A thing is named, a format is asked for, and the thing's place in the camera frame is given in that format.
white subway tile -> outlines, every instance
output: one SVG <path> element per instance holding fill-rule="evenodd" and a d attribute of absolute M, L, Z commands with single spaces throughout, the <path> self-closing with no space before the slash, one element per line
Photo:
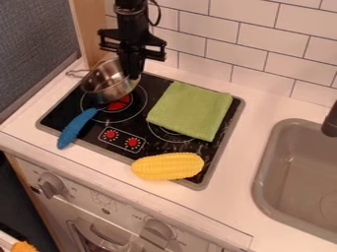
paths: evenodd
<path fill-rule="evenodd" d="M 311 83 L 296 81 L 292 97 L 331 107 L 337 99 L 337 90 Z"/>
<path fill-rule="evenodd" d="M 167 49 L 166 52 L 167 52 L 167 60 L 164 62 L 157 61 L 157 60 L 146 60 L 145 62 L 153 61 L 153 62 L 157 62 L 163 65 L 169 66 L 169 67 L 177 68 L 177 51 L 172 51 L 172 50 Z"/>
<path fill-rule="evenodd" d="M 337 89 L 337 78 L 335 78 L 333 84 L 332 84 L 332 88 Z"/>
<path fill-rule="evenodd" d="M 289 96 L 294 80 L 235 66 L 233 83 L 259 89 L 268 93 Z"/>
<path fill-rule="evenodd" d="M 117 18 L 105 16 L 105 20 L 106 20 L 107 29 L 117 29 L 118 28 Z"/>
<path fill-rule="evenodd" d="M 279 4 L 259 0 L 212 0 L 211 15 L 273 27 Z"/>
<path fill-rule="evenodd" d="M 270 53 L 266 72 L 330 86 L 336 69 L 322 63 Z"/>
<path fill-rule="evenodd" d="M 337 13 L 282 5 L 277 28 L 337 39 Z"/>
<path fill-rule="evenodd" d="M 228 82 L 231 78 L 232 65 L 179 53 L 179 69 Z"/>
<path fill-rule="evenodd" d="M 246 24 L 241 24 L 238 37 L 239 44 L 294 56 L 303 56 L 307 40 L 307 35 Z"/>
<path fill-rule="evenodd" d="M 211 59 L 262 70 L 267 52 L 236 44 L 208 40 L 206 56 Z"/>
<path fill-rule="evenodd" d="M 305 58 L 337 65 L 337 41 L 312 37 Z"/>
<path fill-rule="evenodd" d="M 337 1 L 336 0 L 323 0 L 322 6 L 320 7 L 322 10 L 337 12 Z"/>
<path fill-rule="evenodd" d="M 180 12 L 180 30 L 182 32 L 236 42 L 237 29 L 238 22 Z"/>
<path fill-rule="evenodd" d="M 205 38 L 161 28 L 154 28 L 154 31 L 155 36 L 165 40 L 168 43 L 168 48 L 170 49 L 200 56 L 204 55 L 206 42 Z"/>
<path fill-rule="evenodd" d="M 104 4 L 105 4 L 105 13 L 107 15 L 115 17 L 116 14 L 113 11 L 114 0 L 105 0 Z"/>
<path fill-rule="evenodd" d="M 162 19 L 158 27 L 167 28 L 177 31 L 177 11 L 169 8 L 161 7 Z M 158 17 L 158 8 L 154 5 L 149 5 L 149 16 L 154 23 Z"/>
<path fill-rule="evenodd" d="M 285 4 L 301 5 L 311 8 L 318 8 L 321 0 L 269 0 L 269 1 Z"/>
<path fill-rule="evenodd" d="M 178 10 L 185 10 L 201 14 L 208 13 L 208 0 L 157 0 L 157 2 L 161 6 Z"/>

sink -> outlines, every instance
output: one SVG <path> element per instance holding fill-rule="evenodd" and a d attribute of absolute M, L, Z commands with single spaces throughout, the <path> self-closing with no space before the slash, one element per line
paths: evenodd
<path fill-rule="evenodd" d="M 271 219 L 337 243 L 337 139 L 301 119 L 276 124 L 252 196 Z"/>

green dish cloth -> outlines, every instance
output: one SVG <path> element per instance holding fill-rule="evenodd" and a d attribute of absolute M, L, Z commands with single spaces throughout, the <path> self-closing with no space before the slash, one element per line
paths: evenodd
<path fill-rule="evenodd" d="M 146 120 L 177 133 L 212 142 L 233 98 L 181 82 L 172 83 Z"/>

stove knob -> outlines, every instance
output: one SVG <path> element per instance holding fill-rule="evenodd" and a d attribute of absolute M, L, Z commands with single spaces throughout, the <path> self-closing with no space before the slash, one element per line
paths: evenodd
<path fill-rule="evenodd" d="M 112 131 L 112 130 L 107 131 L 107 132 L 105 133 L 105 135 L 106 135 L 106 137 L 109 138 L 109 139 L 114 139 L 114 138 L 117 136 L 116 132 L 115 132 L 115 131 Z"/>
<path fill-rule="evenodd" d="M 129 147 L 136 147 L 138 145 L 138 140 L 136 138 L 130 138 L 127 141 Z"/>
<path fill-rule="evenodd" d="M 42 190 L 47 199 L 51 199 L 55 195 L 65 197 L 68 193 L 68 189 L 64 185 L 63 181 L 52 173 L 44 173 L 37 182 L 39 188 Z"/>
<path fill-rule="evenodd" d="M 140 236 L 160 248 L 166 248 L 169 242 L 174 239 L 174 234 L 169 226 L 158 220 L 148 220 Z"/>

yellow corn cob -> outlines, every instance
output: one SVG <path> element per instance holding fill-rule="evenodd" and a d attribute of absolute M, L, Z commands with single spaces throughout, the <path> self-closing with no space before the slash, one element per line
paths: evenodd
<path fill-rule="evenodd" d="M 143 157 L 132 163 L 132 171 L 149 180 L 170 180 L 192 177 L 204 166 L 197 154 L 175 153 Z"/>
<path fill-rule="evenodd" d="M 26 241 L 20 241 L 14 244 L 11 252 L 37 252 L 37 250 Z"/>

